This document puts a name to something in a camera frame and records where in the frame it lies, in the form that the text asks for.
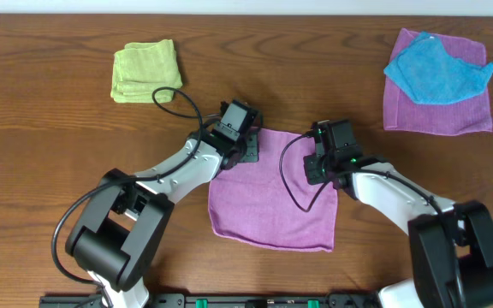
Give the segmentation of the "purple microfiber cloth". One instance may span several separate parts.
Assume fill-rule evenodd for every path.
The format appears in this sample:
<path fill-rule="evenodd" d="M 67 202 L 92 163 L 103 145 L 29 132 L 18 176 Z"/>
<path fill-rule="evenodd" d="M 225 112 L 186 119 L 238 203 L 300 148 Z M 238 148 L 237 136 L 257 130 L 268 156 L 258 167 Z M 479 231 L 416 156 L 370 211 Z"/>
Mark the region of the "purple microfiber cloth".
<path fill-rule="evenodd" d="M 273 250 L 333 251 L 337 191 L 309 185 L 303 167 L 314 142 L 295 142 L 279 162 L 297 136 L 262 129 L 258 161 L 240 163 L 211 181 L 208 211 L 216 235 Z"/>

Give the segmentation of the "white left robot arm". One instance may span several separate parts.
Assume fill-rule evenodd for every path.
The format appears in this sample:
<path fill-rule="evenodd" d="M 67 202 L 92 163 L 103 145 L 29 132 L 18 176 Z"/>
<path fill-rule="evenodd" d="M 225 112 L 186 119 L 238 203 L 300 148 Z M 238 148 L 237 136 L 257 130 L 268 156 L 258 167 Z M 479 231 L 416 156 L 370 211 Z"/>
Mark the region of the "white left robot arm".
<path fill-rule="evenodd" d="M 159 165 L 135 175 L 112 169 L 98 190 L 81 198 L 85 208 L 65 250 L 101 291 L 102 307 L 144 307 L 143 282 L 175 205 L 196 187 L 238 163 L 258 159 L 261 113 L 232 101 L 221 116 L 201 122 L 184 146 Z"/>

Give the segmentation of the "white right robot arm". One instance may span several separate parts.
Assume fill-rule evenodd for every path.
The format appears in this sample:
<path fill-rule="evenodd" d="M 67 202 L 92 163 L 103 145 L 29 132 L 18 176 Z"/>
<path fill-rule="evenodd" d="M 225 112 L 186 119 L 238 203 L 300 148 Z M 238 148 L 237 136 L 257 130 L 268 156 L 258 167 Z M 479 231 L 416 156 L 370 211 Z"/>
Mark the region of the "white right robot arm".
<path fill-rule="evenodd" d="M 309 184 L 332 185 L 378 210 L 409 239 L 413 278 L 382 288 L 382 307 L 493 305 L 493 220 L 477 200 L 439 197 L 381 157 L 366 156 L 349 121 L 319 121 L 307 136 Z"/>

